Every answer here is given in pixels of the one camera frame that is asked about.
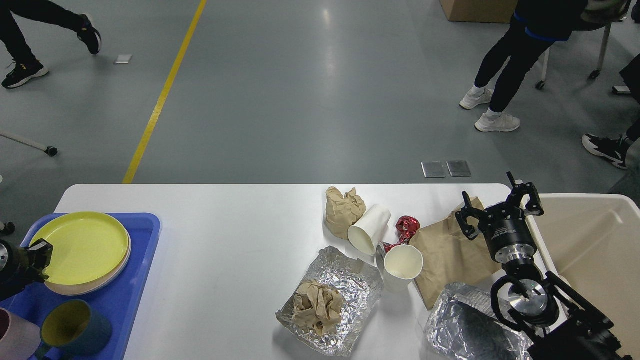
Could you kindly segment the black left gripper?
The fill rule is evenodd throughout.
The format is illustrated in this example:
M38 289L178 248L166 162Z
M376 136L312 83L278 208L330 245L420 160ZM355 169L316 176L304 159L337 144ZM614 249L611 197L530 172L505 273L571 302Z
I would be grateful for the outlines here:
M50 276L44 272L50 266L53 252L54 245L43 238L25 247L1 240L0 300L20 294L32 284L45 283Z

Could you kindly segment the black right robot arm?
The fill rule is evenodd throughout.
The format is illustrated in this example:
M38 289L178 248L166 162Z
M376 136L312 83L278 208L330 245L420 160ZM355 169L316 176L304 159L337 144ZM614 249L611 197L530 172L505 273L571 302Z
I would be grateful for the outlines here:
M590 301L551 271L535 264L538 251L526 219L544 209L532 182L508 172L512 189L503 202L486 209L464 204L454 214L469 240L483 235L490 258L505 275L491 287L491 308L498 321L531 341L533 360L620 360L622 345L611 332L614 323Z

